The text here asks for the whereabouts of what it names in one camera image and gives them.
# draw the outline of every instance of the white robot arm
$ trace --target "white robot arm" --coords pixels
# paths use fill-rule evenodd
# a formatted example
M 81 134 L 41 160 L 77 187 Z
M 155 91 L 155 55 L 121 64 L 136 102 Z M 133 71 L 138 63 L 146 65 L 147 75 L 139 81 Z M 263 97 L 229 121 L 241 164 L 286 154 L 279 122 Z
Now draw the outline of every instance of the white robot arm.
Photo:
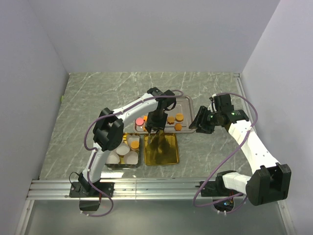
M 250 131 L 241 149 L 252 169 L 252 177 L 235 171 L 220 172 L 216 177 L 218 190 L 225 192 L 233 189 L 246 194 L 255 206 L 286 199 L 291 179 L 288 165 L 281 165 L 269 153 L 251 128 L 244 111 L 234 110 L 229 94 L 216 95 L 210 100 L 209 109 L 201 106 L 189 128 L 197 129 L 198 133 L 212 134 L 215 126 L 222 126 L 238 144 L 244 141 L 247 131 Z
M 118 113 L 122 110 L 126 110 L 128 107 L 134 105 L 138 101 L 144 100 L 144 99 L 149 98 L 149 97 L 153 97 L 153 95 L 145 93 L 141 98 L 135 100 L 134 102 L 132 102 L 132 103 L 130 103 L 130 104 L 128 104 L 122 108 L 114 109 L 113 113 Z M 126 112 L 123 112 L 123 114 L 117 115 L 116 118 L 123 120 L 124 126 L 127 126 L 128 124 L 135 121 L 138 117 L 156 110 L 157 105 L 158 105 L 158 102 L 155 99 L 151 99 L 149 101 L 143 102 L 143 103 L 131 108 L 130 110 L 128 110 Z M 92 163 L 92 166 L 90 168 L 90 173 L 89 173 L 90 181 L 92 183 L 94 183 L 100 179 L 101 171 L 102 171 L 102 169 L 106 163 L 106 160 L 107 160 L 107 158 L 111 152 L 110 150 L 102 151 L 101 146 L 96 142 L 93 143 L 93 147 L 96 147 L 98 149 L 98 151 L 96 153 L 96 157 Z M 89 167 L 89 164 L 90 164 L 90 161 L 92 159 L 93 154 L 94 154 L 94 151 L 91 153 L 88 164 L 87 164 L 86 168 L 83 170 L 84 176 L 87 176 L 88 167 Z

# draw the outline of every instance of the glass panel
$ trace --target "glass panel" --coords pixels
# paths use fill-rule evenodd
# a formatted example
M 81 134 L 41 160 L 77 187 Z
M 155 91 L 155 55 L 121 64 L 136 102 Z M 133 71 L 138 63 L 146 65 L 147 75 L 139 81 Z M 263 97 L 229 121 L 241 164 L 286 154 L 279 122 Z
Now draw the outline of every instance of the glass panel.
M 239 204 L 242 199 L 235 199 Z M 277 203 L 255 207 L 247 202 L 224 216 L 195 208 L 190 200 L 115 201 L 101 218 L 79 213 L 78 201 L 36 201 L 27 235 L 285 235 Z

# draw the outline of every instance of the orange lid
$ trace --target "orange lid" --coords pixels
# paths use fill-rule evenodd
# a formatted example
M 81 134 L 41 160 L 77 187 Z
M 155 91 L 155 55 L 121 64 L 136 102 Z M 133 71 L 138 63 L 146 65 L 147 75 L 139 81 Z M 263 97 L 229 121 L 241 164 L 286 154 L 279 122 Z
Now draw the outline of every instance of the orange lid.
M 134 149 L 134 150 L 139 149 L 139 141 L 131 142 L 131 148 Z
M 167 118 L 167 123 L 168 123 L 168 124 L 174 124 L 174 122 L 175 122 L 175 118 L 174 118 L 173 116 L 169 116 L 169 117 Z
M 183 121 L 184 120 L 184 115 L 183 114 L 176 114 L 175 116 L 176 121 Z
M 182 125 L 180 123 L 176 123 L 174 128 L 175 130 L 180 131 L 182 129 Z

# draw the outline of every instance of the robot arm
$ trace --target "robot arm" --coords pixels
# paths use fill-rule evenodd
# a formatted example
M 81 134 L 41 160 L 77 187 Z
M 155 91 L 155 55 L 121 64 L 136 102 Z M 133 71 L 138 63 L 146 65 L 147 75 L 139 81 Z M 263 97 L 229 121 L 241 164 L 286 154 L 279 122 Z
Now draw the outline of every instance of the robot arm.
M 198 133 L 212 134 L 215 126 L 222 126 L 241 144 L 247 131 L 250 134 L 242 146 L 252 169 L 252 177 L 239 174 L 235 171 L 218 173 L 216 182 L 221 190 L 233 189 L 248 196 L 249 201 L 257 206 L 287 198 L 291 170 L 287 164 L 281 165 L 265 148 L 255 131 L 251 128 L 251 122 L 243 110 L 234 110 L 230 95 L 223 94 L 211 98 L 216 111 L 211 105 L 210 109 L 201 106 L 198 114 L 189 126 L 197 129 Z
M 95 150 L 92 151 L 88 164 L 78 179 L 84 191 L 88 193 L 88 191 L 92 190 L 87 180 L 88 171 L 90 181 L 92 183 L 99 182 L 101 171 L 110 152 L 116 149 L 122 142 L 124 126 L 127 126 L 138 117 L 148 113 L 145 126 L 147 131 L 151 133 L 151 131 L 164 130 L 167 120 L 167 114 L 164 110 L 167 110 L 171 105 L 174 107 L 175 104 L 176 98 L 173 92 L 167 90 L 163 93 L 158 88 L 151 88 L 142 97 L 122 108 L 112 111 L 108 108 L 103 109 L 99 117 L 119 112 L 121 112 L 121 114 L 98 121 L 93 129 L 93 147 L 97 148 L 97 153 L 89 168 Z

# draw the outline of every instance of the cable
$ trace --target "cable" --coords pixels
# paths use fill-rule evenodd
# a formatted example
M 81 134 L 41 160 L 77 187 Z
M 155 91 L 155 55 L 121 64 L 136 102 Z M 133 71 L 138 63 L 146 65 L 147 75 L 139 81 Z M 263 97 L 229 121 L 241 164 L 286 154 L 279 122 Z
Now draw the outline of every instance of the cable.
M 215 112 L 213 104 L 214 104 L 214 102 L 212 101 L 212 103 L 211 103 L 212 111 Z
M 251 104 L 251 102 L 249 100 L 247 100 L 245 97 L 239 95 L 239 94 L 236 94 L 236 93 L 232 93 L 232 92 L 223 92 L 223 93 L 218 93 L 216 95 L 222 95 L 222 94 L 231 94 L 231 95 L 235 95 L 235 96 L 238 96 L 240 97 L 241 99 L 243 99 L 245 102 L 247 102 L 250 107 L 254 110 L 254 113 L 255 113 L 255 120 L 254 122 L 251 124 L 251 128 L 256 124 L 256 122 L 258 121 L 258 112 L 256 111 L 255 107 Z M 219 203 L 219 202 L 222 202 L 222 201 L 225 201 L 225 200 L 228 200 L 228 199 L 231 199 L 233 197 L 237 197 L 237 196 L 242 196 L 243 194 L 242 193 L 237 193 L 235 195 L 232 195 L 230 197 L 226 197 L 224 199 L 220 199 L 220 200 L 217 200 L 217 201 L 214 201 L 214 202 L 211 202 L 211 203 L 207 203 L 207 204 L 201 204 L 201 205 L 197 205 L 196 204 L 196 198 L 197 196 L 199 195 L 199 193 L 201 192 L 201 190 L 205 187 L 205 185 L 207 184 L 207 182 L 209 182 L 209 180 L 212 178 L 212 176 L 220 169 L 220 167 L 225 163 L 227 162 L 233 155 L 235 155 L 235 153 L 237 153 L 241 147 L 245 144 L 246 140 L 248 139 L 248 136 L 250 134 L 251 130 L 248 130 L 246 132 L 246 136 L 244 138 L 244 140 L 240 143 L 240 145 L 227 157 L 225 158 L 212 172 L 211 174 L 208 176 L 208 178 L 203 182 L 203 184 L 199 187 L 198 191 L 196 192 L 194 198 L 193 198 L 193 205 L 195 207 L 207 207 L 207 206 L 211 206 L 213 204 L 216 204 L 216 203 Z M 244 202 L 246 201 L 247 197 L 243 200 L 243 202 L 234 210 L 232 210 L 232 212 L 236 211 L 238 208 L 240 208 Z
M 70 173 L 70 175 L 69 175 L 69 177 L 68 177 L 68 180 L 69 180 L 70 184 L 72 185 L 72 187 L 73 187 L 73 188 L 76 188 L 76 187 L 74 186 L 74 184 L 72 183 L 72 181 L 70 180 L 70 176 L 71 176 L 73 173 L 75 173 L 77 176 L 79 176 L 79 174 L 78 174 L 77 172 L 73 171 L 72 173 Z
M 231 211 L 227 211 L 226 214 L 229 214 L 229 213 L 233 213 L 235 212 L 236 210 L 238 210 L 245 202 L 246 200 L 248 199 L 248 197 L 246 196 L 243 201 L 239 204 L 239 206 L 237 206 L 236 208 L 233 208 L 233 210 Z M 213 211 L 217 212 L 217 209 L 215 207 L 212 208 Z
M 181 96 L 184 95 L 184 93 L 181 90 L 172 90 L 172 92 L 179 92 L 180 94 L 179 95 L 158 95 L 158 96 L 152 96 L 152 97 L 144 99 L 143 101 L 140 100 L 140 101 L 136 102 L 135 104 L 131 105 L 130 107 L 127 107 L 126 109 L 124 109 L 124 112 L 128 111 L 128 110 L 132 109 L 133 107 L 137 106 L 138 104 L 141 104 L 142 102 L 145 102 L 145 101 L 148 101 L 148 100 L 157 99 L 157 98 L 177 98 L 177 97 L 181 97 Z M 88 151 L 94 151 L 94 154 L 93 154 L 93 156 L 91 158 L 91 161 L 89 163 L 89 166 L 88 166 L 88 170 L 89 170 L 87 172 L 88 183 L 96 191 L 98 191 L 99 193 L 101 193 L 102 195 L 104 195 L 105 197 L 107 197 L 111 201 L 111 208 L 104 214 L 88 214 L 87 212 L 83 212 L 85 215 L 90 216 L 90 217 L 102 217 L 102 216 L 105 216 L 105 215 L 109 214 L 112 211 L 112 209 L 113 209 L 114 203 L 113 203 L 112 198 L 109 195 L 107 195 L 105 192 L 103 192 L 100 189 L 98 189 L 95 185 L 93 185 L 93 183 L 90 180 L 90 169 L 91 169 L 92 163 L 94 161 L 94 158 L 96 156 L 96 153 L 97 153 L 98 149 L 96 147 L 89 148 L 87 146 L 87 136 L 88 136 L 88 133 L 89 133 L 90 129 L 93 127 L 93 125 L 96 124 L 96 122 L 98 122 L 98 121 L 100 121 L 100 120 L 102 120 L 104 118 L 109 118 L 109 117 L 113 117 L 113 116 L 120 115 L 120 114 L 122 114 L 122 112 L 117 112 L 117 113 L 114 113 L 114 114 L 108 114 L 108 115 L 104 115 L 104 116 L 101 116 L 101 117 L 97 118 L 95 121 L 93 121 L 90 124 L 90 126 L 88 127 L 87 132 L 85 133 L 85 136 L 84 136 L 84 147 L 85 147 L 85 149 L 88 150 Z

